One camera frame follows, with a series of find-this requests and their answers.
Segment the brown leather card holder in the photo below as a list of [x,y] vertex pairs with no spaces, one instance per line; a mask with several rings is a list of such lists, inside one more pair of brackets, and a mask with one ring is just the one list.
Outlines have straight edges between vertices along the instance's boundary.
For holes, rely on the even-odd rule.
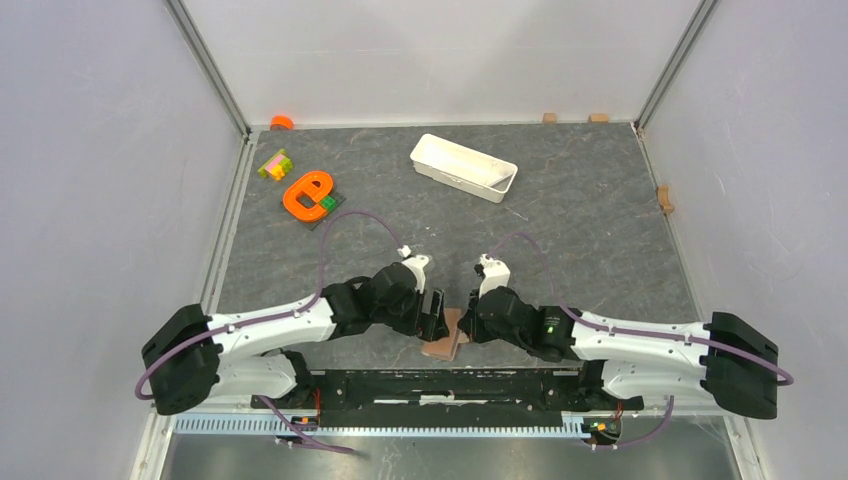
[[421,353],[433,359],[452,361],[457,354],[459,346],[468,343],[469,338],[458,327],[459,321],[463,317],[463,311],[461,309],[446,308],[444,310],[444,317],[448,327],[448,336],[437,341],[424,343]]

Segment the white plastic tray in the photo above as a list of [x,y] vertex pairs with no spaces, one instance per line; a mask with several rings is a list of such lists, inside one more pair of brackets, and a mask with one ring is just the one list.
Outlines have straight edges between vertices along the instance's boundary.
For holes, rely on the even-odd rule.
[[410,153],[414,170],[439,183],[499,204],[518,167],[433,134],[424,134]]

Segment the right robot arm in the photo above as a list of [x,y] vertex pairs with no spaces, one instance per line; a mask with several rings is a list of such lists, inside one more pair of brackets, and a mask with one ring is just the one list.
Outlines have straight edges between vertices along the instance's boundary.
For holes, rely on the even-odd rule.
[[473,293],[459,328],[474,343],[502,340],[551,363],[581,361],[580,400],[674,396],[730,413],[778,415],[778,346],[735,314],[706,322],[657,324],[561,306],[534,307],[508,287]]

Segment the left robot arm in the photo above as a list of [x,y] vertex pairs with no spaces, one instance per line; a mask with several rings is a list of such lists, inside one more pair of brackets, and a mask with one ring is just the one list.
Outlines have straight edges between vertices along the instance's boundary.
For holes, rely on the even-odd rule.
[[433,342],[448,337],[444,292],[426,285],[428,257],[394,262],[371,277],[325,286],[289,304],[236,314],[184,306],[144,344],[146,399],[176,415],[213,397],[264,396],[306,405],[314,381],[290,346],[361,335],[385,325]]

